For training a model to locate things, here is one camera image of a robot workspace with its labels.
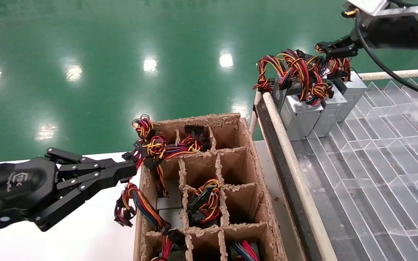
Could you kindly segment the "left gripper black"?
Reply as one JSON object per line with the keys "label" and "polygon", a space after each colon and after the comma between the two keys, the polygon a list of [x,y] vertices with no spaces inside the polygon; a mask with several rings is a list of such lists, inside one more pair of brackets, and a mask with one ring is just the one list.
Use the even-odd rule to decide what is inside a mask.
{"label": "left gripper black", "polygon": [[[48,148],[45,158],[0,163],[0,229],[31,221],[48,231],[101,190],[137,174],[133,161],[96,160],[57,148]],[[55,188],[56,172],[66,187]]]}

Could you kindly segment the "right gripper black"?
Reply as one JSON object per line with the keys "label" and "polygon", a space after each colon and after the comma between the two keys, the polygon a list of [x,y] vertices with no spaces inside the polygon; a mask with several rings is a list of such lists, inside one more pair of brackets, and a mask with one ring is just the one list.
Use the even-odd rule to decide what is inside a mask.
{"label": "right gripper black", "polygon": [[[364,18],[357,16],[358,28],[369,48],[418,50],[418,21],[413,16],[379,18],[371,20],[366,26]],[[355,57],[360,49],[356,45],[355,34],[345,35],[338,40],[318,42],[316,51],[325,51],[328,61],[339,58]]]}

